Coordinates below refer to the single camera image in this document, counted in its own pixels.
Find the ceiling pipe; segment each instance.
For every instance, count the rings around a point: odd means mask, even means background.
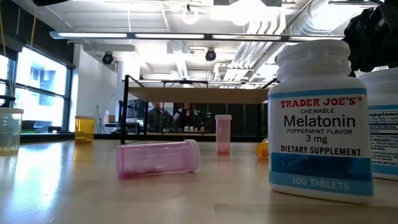
[[[217,78],[218,78],[218,76],[220,75],[220,66],[221,66],[221,63],[216,63],[215,65],[214,65],[214,70],[213,70],[213,72],[214,72],[214,81],[217,81]]]
[[[257,34],[264,34],[266,30],[269,28],[270,22],[269,21],[262,21],[260,29],[258,30]],[[247,68],[244,66],[245,62],[247,62],[253,55],[253,53],[259,48],[262,42],[251,42],[251,46],[248,50],[248,54],[238,63],[239,68]]]
[[[252,30],[250,30],[250,33],[248,34],[257,34],[258,30],[261,28],[261,22],[260,21],[253,21],[253,26]],[[245,42],[245,46],[243,47],[243,53],[242,55],[235,61],[235,64],[233,65],[234,68],[239,68],[239,62],[242,61],[242,59],[246,56],[246,54],[249,53],[249,48],[251,46],[252,42]]]
[[[246,31],[247,34],[251,34],[252,30],[254,28],[254,21],[250,21],[249,22],[249,27],[248,30]],[[234,59],[231,62],[231,67],[235,67],[235,64],[237,64],[239,58],[242,56],[243,54],[243,49],[247,46],[247,42],[241,42],[241,44],[239,45],[239,49],[238,52],[236,52],[236,55],[234,57]]]
[[[279,19],[276,18],[276,22],[271,23],[271,26],[272,27],[267,30],[266,34],[280,34],[283,32],[283,30],[286,28],[286,15],[283,13],[283,11],[279,12]],[[253,55],[252,60],[248,61],[246,66],[252,68],[254,64],[265,54],[266,50],[271,44],[272,43],[270,42],[262,42],[261,48],[259,48],[259,50]]]
[[[309,0],[299,12],[295,20],[284,31],[287,35],[327,35],[335,30],[342,23],[346,22],[356,13],[352,7],[335,7],[329,5],[329,0]],[[260,68],[269,62],[274,62],[277,55],[285,47],[284,43],[272,43],[267,48],[264,56],[254,66],[254,75]]]

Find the light fixture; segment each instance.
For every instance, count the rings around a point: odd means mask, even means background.
[[[209,81],[209,84],[242,84],[244,82]]]
[[[194,25],[199,20],[199,13],[196,10],[191,10],[190,5],[187,4],[187,8],[182,12],[181,19],[188,25]]]
[[[250,84],[250,85],[265,85],[267,83],[266,82],[246,82],[246,84]]]
[[[275,41],[281,40],[279,35],[236,35],[236,34],[215,34],[213,39],[216,40],[261,40],[261,41]]]
[[[127,38],[126,33],[91,33],[91,32],[50,32],[50,35],[56,39],[58,37],[75,38]]]
[[[340,36],[311,36],[311,35],[306,35],[306,36],[291,36],[289,37],[289,41],[310,41],[310,40],[341,40],[344,37]]]
[[[139,83],[161,83],[162,80],[137,80]]]
[[[292,42],[286,42],[285,43],[286,46],[293,46],[293,45],[296,45],[296,44],[298,44],[298,43],[292,43]]]
[[[204,34],[135,34],[137,39],[204,39]]]

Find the white plastic bottle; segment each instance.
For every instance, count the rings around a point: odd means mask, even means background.
[[[368,89],[373,177],[398,180],[398,68],[359,79]]]
[[[348,77],[349,47],[314,40],[278,55],[268,99],[269,182],[288,194],[353,203],[373,196],[368,102]]]

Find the camera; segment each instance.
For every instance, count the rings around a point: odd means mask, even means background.
[[[112,54],[112,52],[105,52],[105,55],[102,58],[102,62],[105,65],[112,65],[114,63],[114,57],[112,56]]]
[[[216,60],[216,52],[214,51],[214,49],[208,49],[205,58],[206,58],[206,61],[209,61],[209,62]]]

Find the man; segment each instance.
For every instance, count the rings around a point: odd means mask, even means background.
[[[163,112],[162,112],[162,103],[153,102],[154,106],[148,112],[148,131],[151,132],[162,132],[163,131]]]

